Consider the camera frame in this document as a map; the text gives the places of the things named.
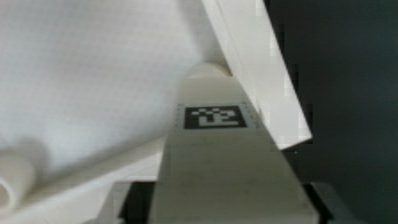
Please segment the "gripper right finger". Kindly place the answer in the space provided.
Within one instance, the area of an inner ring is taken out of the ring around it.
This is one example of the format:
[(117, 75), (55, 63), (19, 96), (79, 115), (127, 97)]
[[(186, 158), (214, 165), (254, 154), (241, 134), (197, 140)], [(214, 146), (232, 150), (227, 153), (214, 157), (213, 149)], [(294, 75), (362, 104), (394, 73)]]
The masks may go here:
[(367, 224), (355, 217), (337, 192), (326, 183), (305, 183), (303, 190), (319, 214), (317, 224)]

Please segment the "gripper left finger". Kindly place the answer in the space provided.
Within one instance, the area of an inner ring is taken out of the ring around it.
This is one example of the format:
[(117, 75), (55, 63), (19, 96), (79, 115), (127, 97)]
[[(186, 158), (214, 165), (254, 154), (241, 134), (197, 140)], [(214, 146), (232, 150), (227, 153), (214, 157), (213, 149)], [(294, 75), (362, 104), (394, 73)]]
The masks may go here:
[(94, 224), (126, 224), (120, 212), (131, 185), (131, 182), (117, 182), (111, 185)]

